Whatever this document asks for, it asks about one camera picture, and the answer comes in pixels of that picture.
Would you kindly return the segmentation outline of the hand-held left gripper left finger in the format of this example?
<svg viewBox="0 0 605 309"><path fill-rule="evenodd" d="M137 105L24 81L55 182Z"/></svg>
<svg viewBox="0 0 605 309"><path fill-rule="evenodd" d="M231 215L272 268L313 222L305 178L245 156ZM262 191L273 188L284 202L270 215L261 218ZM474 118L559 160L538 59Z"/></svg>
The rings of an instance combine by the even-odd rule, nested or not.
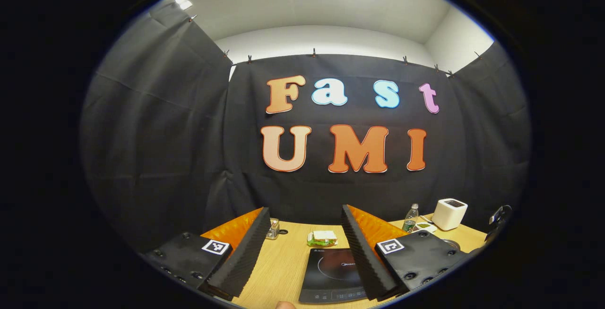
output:
<svg viewBox="0 0 605 309"><path fill-rule="evenodd" d="M269 228L269 208L262 206L204 234L179 233L142 257L195 291L233 300L248 283Z"/></svg>

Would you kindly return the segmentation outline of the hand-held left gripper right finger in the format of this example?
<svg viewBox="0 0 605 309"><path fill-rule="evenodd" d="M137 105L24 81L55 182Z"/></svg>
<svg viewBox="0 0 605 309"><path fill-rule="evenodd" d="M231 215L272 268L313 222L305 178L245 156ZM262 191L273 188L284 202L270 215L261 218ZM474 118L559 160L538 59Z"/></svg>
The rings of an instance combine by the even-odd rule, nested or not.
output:
<svg viewBox="0 0 605 309"><path fill-rule="evenodd" d="M341 225L370 300L414 292L469 258L427 230L408 233L348 204L342 206Z"/></svg>

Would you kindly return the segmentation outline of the black induction cooktop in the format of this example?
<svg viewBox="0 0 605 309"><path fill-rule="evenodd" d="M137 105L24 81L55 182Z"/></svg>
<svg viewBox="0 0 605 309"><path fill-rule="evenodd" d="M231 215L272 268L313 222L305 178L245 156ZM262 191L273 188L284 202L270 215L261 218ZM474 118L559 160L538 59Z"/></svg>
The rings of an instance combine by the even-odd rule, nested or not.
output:
<svg viewBox="0 0 605 309"><path fill-rule="evenodd" d="M344 303L366 298L350 249L310 249L299 302Z"/></svg>

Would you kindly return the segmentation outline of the sandwich with lettuce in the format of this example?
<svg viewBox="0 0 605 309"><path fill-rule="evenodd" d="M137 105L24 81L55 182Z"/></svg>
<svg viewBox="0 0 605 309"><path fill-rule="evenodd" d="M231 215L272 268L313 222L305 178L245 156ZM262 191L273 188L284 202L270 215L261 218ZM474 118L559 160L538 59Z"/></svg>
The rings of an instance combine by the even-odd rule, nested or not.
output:
<svg viewBox="0 0 605 309"><path fill-rule="evenodd" d="M332 247L338 244L338 238L333 230L313 230L307 236L310 247Z"/></svg>

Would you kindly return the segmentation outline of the white toaster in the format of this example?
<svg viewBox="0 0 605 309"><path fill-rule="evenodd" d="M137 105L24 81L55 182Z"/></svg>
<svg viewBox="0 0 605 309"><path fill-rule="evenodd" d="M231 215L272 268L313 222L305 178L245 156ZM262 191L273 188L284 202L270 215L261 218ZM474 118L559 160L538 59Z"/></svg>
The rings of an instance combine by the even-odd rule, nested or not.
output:
<svg viewBox="0 0 605 309"><path fill-rule="evenodd" d="M450 231L458 228L467 211L467 204L453 198L437 201L431 221L440 230Z"/></svg>

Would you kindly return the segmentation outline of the clear plastic water bottle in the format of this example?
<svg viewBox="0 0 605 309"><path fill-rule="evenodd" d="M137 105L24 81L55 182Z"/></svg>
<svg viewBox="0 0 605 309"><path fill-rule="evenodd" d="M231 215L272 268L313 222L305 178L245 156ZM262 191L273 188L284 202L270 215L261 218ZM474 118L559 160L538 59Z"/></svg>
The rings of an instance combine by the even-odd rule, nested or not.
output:
<svg viewBox="0 0 605 309"><path fill-rule="evenodd" d="M406 214L402 229L407 233L411 233L415 228L419 216L418 208L419 205L417 203L414 203L411 205L410 210Z"/></svg>

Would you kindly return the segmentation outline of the black backdrop cloth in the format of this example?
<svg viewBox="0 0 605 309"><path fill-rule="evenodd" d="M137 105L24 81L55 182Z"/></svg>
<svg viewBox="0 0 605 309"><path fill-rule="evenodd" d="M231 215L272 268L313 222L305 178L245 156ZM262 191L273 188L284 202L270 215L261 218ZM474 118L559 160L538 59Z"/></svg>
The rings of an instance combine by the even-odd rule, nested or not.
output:
<svg viewBox="0 0 605 309"><path fill-rule="evenodd" d="M233 67L168 2L135 18L93 74L80 148L108 221L145 252L262 206L339 224L344 204L397 221L454 198L468 205L462 223L486 230L519 201L531 134L497 43L451 77L326 53Z"/></svg>

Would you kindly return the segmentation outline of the row of black cloth clips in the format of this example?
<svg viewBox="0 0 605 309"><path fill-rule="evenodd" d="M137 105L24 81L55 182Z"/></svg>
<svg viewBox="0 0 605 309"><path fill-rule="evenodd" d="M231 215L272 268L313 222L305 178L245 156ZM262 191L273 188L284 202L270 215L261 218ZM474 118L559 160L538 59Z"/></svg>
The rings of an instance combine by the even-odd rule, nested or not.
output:
<svg viewBox="0 0 605 309"><path fill-rule="evenodd" d="M493 38L474 20L451 8L424 43L343 26L287 26L215 40L233 63L290 55L346 54L402 60L458 72L478 59Z"/></svg>

